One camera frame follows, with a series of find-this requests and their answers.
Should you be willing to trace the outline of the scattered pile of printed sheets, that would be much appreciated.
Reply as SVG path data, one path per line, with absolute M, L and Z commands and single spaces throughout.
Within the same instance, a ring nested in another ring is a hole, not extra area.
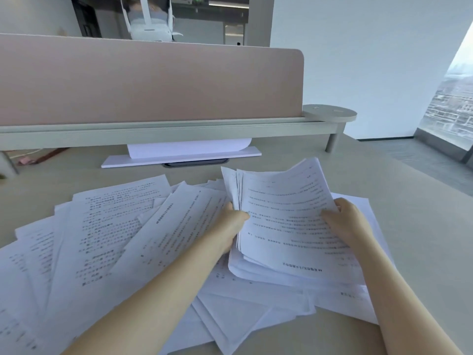
M 170 186 L 161 175 L 75 194 L 17 228 L 0 249 L 0 355 L 59 355 L 203 233 L 225 191 L 222 179 Z M 158 355 L 209 342 L 233 355 L 252 332 L 317 308 L 378 324 L 365 287 L 301 289 L 230 270 L 222 257 Z

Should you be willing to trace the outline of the dark cabinet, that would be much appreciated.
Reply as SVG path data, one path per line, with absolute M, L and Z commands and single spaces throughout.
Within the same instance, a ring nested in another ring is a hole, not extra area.
M 102 38 L 94 8 L 83 0 L 71 0 L 83 37 Z

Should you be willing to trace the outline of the glass partition with frame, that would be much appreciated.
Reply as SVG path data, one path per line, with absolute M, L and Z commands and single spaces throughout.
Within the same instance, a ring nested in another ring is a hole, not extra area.
M 171 0 L 175 41 L 269 47 L 275 0 Z

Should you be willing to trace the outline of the window with city view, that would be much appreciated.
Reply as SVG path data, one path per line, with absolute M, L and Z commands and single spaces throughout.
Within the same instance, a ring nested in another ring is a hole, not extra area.
M 463 151 L 473 147 L 473 22 L 418 129 Z

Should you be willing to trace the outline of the white headset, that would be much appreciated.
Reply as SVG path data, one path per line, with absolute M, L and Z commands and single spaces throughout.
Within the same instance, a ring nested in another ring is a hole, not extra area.
M 174 42 L 172 0 L 120 0 L 127 30 L 135 41 Z

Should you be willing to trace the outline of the person's left hand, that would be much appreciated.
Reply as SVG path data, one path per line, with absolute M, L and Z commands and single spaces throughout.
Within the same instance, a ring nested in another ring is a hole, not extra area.
M 218 244 L 220 255 L 224 255 L 230 251 L 234 238 L 243 228 L 231 227 L 228 216 L 230 210 L 236 210 L 234 209 L 233 202 L 228 202 L 222 208 L 216 221 L 214 221 L 209 230 L 212 239 Z

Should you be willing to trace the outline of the grey-green desk shelf rail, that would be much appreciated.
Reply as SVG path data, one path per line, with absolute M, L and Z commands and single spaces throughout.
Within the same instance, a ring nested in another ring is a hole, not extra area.
M 304 117 L 0 126 L 0 151 L 341 134 L 344 128 Z

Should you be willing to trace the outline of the person's left forearm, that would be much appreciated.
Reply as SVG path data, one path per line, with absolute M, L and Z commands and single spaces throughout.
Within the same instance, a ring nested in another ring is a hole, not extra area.
M 213 229 L 61 355 L 157 355 L 236 233 Z

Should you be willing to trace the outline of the stack of printed papers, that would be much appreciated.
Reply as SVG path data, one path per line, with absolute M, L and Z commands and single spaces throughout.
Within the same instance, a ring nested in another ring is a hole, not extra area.
M 282 172 L 221 172 L 234 209 L 250 215 L 228 256 L 231 273 L 313 289 L 365 286 L 352 250 L 321 216 L 338 208 L 318 158 Z

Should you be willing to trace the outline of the person's right forearm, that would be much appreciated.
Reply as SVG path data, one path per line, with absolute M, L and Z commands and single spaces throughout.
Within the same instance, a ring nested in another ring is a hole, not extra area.
M 346 241 L 363 271 L 388 355 L 464 355 L 370 231 L 351 232 Z

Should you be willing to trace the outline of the round grey-green shelf pad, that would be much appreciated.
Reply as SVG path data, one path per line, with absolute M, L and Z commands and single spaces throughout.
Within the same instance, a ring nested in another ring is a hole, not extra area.
M 309 104 L 302 107 L 306 121 L 346 124 L 356 120 L 358 113 L 344 107 Z

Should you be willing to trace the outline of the person's right hand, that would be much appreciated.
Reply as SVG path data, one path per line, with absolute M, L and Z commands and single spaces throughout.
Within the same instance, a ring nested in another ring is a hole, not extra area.
M 371 244 L 374 240 L 372 228 L 358 207 L 345 198 L 336 198 L 334 203 L 337 210 L 343 213 L 343 227 L 330 229 L 335 236 L 340 238 L 353 251 Z

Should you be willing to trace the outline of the white document stand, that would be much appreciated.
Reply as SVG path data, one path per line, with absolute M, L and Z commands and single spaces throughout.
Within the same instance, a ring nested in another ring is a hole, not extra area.
M 251 141 L 251 138 L 246 138 L 128 144 L 127 155 L 111 155 L 101 167 L 136 167 L 261 156 L 262 152 L 251 146 Z

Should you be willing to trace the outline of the pink desk divider panel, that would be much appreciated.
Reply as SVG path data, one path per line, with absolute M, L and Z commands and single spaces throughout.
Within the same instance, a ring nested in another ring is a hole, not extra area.
M 303 81 L 296 49 L 0 34 L 0 126 L 299 117 Z

